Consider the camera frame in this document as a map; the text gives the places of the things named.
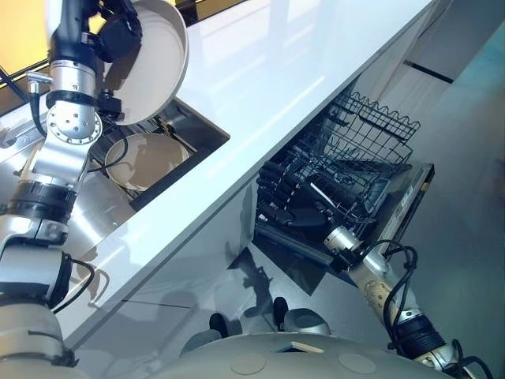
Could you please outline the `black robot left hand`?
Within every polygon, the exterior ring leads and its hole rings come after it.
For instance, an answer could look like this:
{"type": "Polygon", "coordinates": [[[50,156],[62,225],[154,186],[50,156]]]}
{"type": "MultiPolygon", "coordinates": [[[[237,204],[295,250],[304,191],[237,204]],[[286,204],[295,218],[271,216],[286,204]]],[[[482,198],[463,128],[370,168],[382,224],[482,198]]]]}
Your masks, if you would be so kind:
{"type": "Polygon", "coordinates": [[[131,1],[45,1],[49,60],[92,66],[140,46],[142,27],[131,1]]]}

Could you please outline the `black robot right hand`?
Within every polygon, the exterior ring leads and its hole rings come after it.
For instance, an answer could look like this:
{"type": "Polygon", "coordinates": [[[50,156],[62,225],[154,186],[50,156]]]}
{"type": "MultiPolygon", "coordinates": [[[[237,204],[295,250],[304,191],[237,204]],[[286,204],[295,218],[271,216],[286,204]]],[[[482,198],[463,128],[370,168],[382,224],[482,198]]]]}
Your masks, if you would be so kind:
{"type": "Polygon", "coordinates": [[[326,208],[274,208],[273,220],[286,228],[308,233],[330,233],[337,224],[328,215],[326,208]]]}

